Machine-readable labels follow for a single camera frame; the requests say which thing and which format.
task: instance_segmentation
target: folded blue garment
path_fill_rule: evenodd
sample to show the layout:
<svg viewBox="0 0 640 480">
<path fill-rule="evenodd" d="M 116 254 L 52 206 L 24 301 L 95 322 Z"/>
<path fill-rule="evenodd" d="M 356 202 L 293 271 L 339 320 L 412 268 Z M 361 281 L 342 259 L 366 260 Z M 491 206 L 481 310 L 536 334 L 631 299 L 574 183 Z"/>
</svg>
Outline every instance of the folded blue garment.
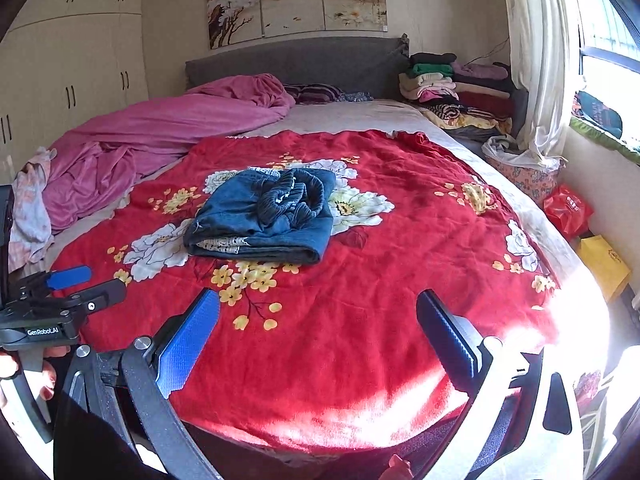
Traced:
<svg viewBox="0 0 640 480">
<path fill-rule="evenodd" d="M 241 171 L 217 188 L 184 234 L 189 254 L 316 264 L 334 218 L 327 170 Z"/>
</svg>

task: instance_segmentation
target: pink comforter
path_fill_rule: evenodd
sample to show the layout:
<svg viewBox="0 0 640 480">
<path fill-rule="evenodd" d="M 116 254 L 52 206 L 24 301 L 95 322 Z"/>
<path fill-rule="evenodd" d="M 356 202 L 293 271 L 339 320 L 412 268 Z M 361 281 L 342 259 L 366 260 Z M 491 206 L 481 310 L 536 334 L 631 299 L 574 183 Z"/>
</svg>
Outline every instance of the pink comforter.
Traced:
<svg viewBox="0 0 640 480">
<path fill-rule="evenodd" d="M 52 229 L 65 229 L 107 206 L 203 138 L 274 123 L 294 104 L 273 75 L 239 75 L 180 97 L 144 101 L 69 130 L 51 146 L 58 156 L 43 199 Z"/>
</svg>

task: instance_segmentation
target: gray headboard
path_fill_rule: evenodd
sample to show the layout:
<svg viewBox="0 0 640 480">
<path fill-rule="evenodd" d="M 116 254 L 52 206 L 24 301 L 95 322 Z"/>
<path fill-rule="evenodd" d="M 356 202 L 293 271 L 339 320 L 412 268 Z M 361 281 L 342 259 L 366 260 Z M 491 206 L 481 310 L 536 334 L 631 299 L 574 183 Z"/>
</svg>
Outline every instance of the gray headboard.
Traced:
<svg viewBox="0 0 640 480">
<path fill-rule="evenodd" d="M 409 63 L 409 38 L 334 36 L 264 43 L 186 63 L 189 88 L 230 75 L 270 73 L 284 84 L 325 83 L 344 92 L 401 99 L 398 73 Z"/>
</svg>

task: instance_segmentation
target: curtain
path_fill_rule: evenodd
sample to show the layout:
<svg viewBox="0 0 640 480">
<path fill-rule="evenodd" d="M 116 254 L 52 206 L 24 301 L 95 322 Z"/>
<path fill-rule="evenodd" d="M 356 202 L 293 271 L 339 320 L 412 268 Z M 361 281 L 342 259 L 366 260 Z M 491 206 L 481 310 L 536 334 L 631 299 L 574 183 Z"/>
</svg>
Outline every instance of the curtain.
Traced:
<svg viewBox="0 0 640 480">
<path fill-rule="evenodd" d="M 519 146 L 542 166 L 562 154 L 578 77 L 575 0 L 507 0 L 511 71 L 529 91 Z"/>
</svg>

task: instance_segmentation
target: human hand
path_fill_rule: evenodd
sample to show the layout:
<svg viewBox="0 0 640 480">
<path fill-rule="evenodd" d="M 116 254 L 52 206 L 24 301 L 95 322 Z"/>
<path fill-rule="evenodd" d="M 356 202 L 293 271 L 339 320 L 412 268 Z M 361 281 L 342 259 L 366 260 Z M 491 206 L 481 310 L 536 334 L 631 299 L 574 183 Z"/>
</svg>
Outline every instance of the human hand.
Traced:
<svg viewBox="0 0 640 480">
<path fill-rule="evenodd" d="M 65 356 L 71 348 L 68 346 L 57 346 L 55 348 L 47 348 L 44 351 L 44 357 L 62 357 Z M 15 358 L 9 354 L 0 351 L 0 379 L 7 379 L 18 371 L 18 363 Z M 40 396 L 44 400 L 50 400 L 53 397 L 53 389 L 56 386 L 56 371 L 50 363 L 42 362 L 42 387 Z M 0 390 L 0 409 L 6 406 L 6 398 Z"/>
<path fill-rule="evenodd" d="M 382 473 L 380 480 L 411 480 L 413 477 L 411 464 L 398 455 L 393 455 L 389 459 L 389 469 Z"/>
</svg>

